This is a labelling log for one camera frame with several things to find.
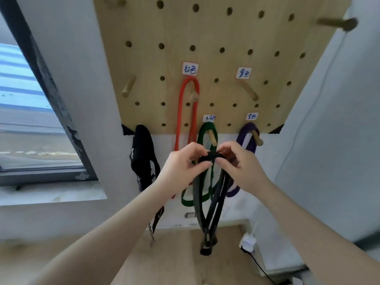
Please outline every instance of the forearm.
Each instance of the forearm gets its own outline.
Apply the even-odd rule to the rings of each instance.
[[[155,182],[64,250],[33,285],[109,285],[155,213],[173,194]]]
[[[326,284],[375,284],[380,264],[270,183],[259,200],[272,212],[297,252]]]

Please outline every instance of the purple resistance band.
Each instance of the purple resistance band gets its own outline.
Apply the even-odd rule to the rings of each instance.
[[[259,129],[257,129],[255,124],[253,124],[253,123],[245,124],[240,129],[240,132],[239,132],[239,135],[237,136],[236,142],[242,146],[246,135],[253,130],[255,130],[257,132],[257,134],[260,135],[260,131],[259,131]],[[256,141],[255,141],[254,137],[252,136],[248,142],[246,150],[251,151],[252,153],[255,153],[256,147],[257,147]],[[240,187],[236,186],[236,188],[232,189],[231,191],[227,191],[226,196],[227,197],[233,197],[239,192],[239,190],[240,190]]]

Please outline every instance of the label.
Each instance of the label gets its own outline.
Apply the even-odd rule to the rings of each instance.
[[[215,115],[213,115],[213,114],[208,114],[208,115],[203,115],[203,123],[204,122],[214,122],[215,121]]]
[[[238,67],[236,71],[236,79],[248,80],[251,76],[252,67]]]
[[[245,117],[246,121],[255,121],[257,119],[257,115],[259,113],[248,113],[247,116]]]
[[[182,63],[182,75],[196,76],[198,75],[199,64],[183,62]]]

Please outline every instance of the metal chain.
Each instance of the metal chain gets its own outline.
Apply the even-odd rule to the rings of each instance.
[[[156,239],[154,239],[153,231],[152,231],[152,226],[150,225],[150,223],[148,225],[148,229],[149,229],[150,237],[152,239],[152,241],[150,242],[150,248],[152,248],[153,243],[156,242]]]

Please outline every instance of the orange resistance band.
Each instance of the orange resistance band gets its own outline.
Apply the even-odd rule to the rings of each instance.
[[[174,151],[179,150],[179,134],[181,133],[181,121],[182,121],[182,103],[183,103],[183,93],[185,92],[185,87],[188,82],[193,81],[195,91],[199,95],[199,82],[196,79],[196,77],[193,76],[187,76],[181,86],[181,91],[179,92],[179,100],[178,100],[178,113],[177,113],[177,129],[176,129],[176,144],[174,145]],[[191,142],[197,141],[197,108],[198,108],[198,102],[193,103],[193,112],[191,116],[191,125],[190,125],[190,132],[189,132],[189,138],[187,140],[187,143],[190,144]]]

